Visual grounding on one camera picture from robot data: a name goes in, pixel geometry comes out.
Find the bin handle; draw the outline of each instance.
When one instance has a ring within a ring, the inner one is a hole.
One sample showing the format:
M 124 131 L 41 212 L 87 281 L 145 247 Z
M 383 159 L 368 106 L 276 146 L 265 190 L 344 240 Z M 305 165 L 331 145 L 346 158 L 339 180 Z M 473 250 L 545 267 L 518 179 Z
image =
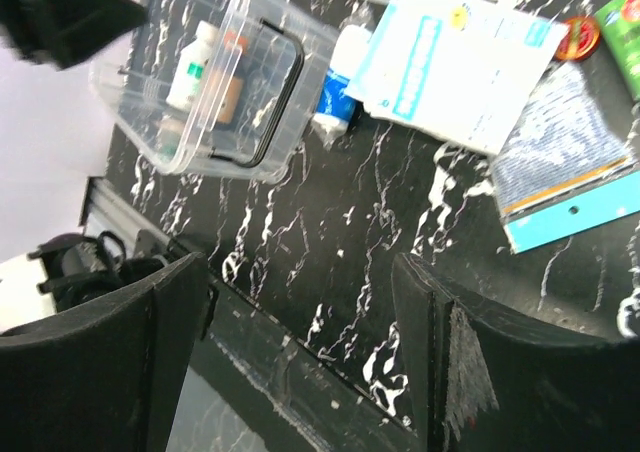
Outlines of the bin handle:
M 287 32 L 284 29 L 281 29 L 280 27 L 277 27 L 266 19 L 261 19 L 260 24 L 289 39 L 296 49 L 296 57 L 293 61 L 293 64 L 291 65 L 291 70 L 289 71 L 284 86 L 282 87 L 282 93 L 276 101 L 276 104 L 273 108 L 273 113 L 269 118 L 269 122 L 267 123 L 265 132 L 262 135 L 260 142 L 258 143 L 258 147 L 256 147 L 256 151 L 253 154 L 253 157 L 246 162 L 241 162 L 224 155 L 216 155 L 215 152 L 209 156 L 209 158 L 211 159 L 233 162 L 238 167 L 243 167 L 246 169 L 256 167 L 258 164 L 260 164 L 260 162 L 262 162 L 265 155 L 267 155 L 267 150 L 271 145 L 273 136 L 275 135 L 276 130 L 278 129 L 278 125 L 280 124 L 280 119 L 282 119 L 282 116 L 284 115 L 284 110 L 287 106 L 287 103 L 289 102 L 289 99 L 291 98 L 293 89 L 298 82 L 298 78 L 300 77 L 300 73 L 302 72 L 302 67 L 304 66 L 304 47 L 302 46 L 302 42 L 300 42 L 300 39 L 298 39 L 298 37 Z

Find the white bottle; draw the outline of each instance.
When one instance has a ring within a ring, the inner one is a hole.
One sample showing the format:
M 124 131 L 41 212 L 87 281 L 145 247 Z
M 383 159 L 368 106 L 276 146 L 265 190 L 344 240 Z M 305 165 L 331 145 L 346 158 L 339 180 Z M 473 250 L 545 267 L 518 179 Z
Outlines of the white bottle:
M 349 127 L 356 101 L 344 91 L 369 49 L 370 38 L 370 31 L 353 24 L 347 25 L 338 37 L 320 101 L 311 119 L 325 147 L 330 147 Z
M 196 40 L 180 53 L 176 75 L 167 96 L 167 104 L 183 112 L 190 112 L 198 95 L 202 74 L 211 57 L 218 28 L 201 20 L 196 30 Z

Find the black marble countertop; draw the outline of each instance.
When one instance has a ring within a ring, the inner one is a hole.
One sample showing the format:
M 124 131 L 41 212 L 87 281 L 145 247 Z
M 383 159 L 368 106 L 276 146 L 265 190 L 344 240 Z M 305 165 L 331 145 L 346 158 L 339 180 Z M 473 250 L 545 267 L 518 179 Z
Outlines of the black marble countertop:
M 500 0 L 546 17 L 591 14 L 609 0 Z M 338 26 L 354 0 L 291 0 Z M 616 134 L 633 142 L 633 107 L 606 46 L 582 63 Z M 172 236 L 210 244 L 214 273 L 411 427 L 391 295 L 401 252 L 540 320 L 611 340 L 640 313 L 637 215 L 512 255 L 487 160 L 366 115 L 325 151 L 307 131 L 275 186 L 163 177 L 120 132 L 107 178 Z

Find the green package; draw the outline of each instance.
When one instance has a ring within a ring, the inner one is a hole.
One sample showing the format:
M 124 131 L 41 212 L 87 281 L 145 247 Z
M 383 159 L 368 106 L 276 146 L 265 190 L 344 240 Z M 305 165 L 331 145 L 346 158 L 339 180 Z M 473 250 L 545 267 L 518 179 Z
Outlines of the green package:
M 640 0 L 612 0 L 595 16 L 633 100 L 640 100 Z

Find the yellow circle logo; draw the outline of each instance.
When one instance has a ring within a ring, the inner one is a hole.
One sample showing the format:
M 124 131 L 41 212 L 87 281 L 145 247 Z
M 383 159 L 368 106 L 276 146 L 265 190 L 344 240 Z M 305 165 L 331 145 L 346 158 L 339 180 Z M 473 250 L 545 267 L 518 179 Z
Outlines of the yellow circle logo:
M 466 4 L 453 9 L 451 13 L 451 27 L 458 30 L 464 30 L 469 21 L 469 8 Z

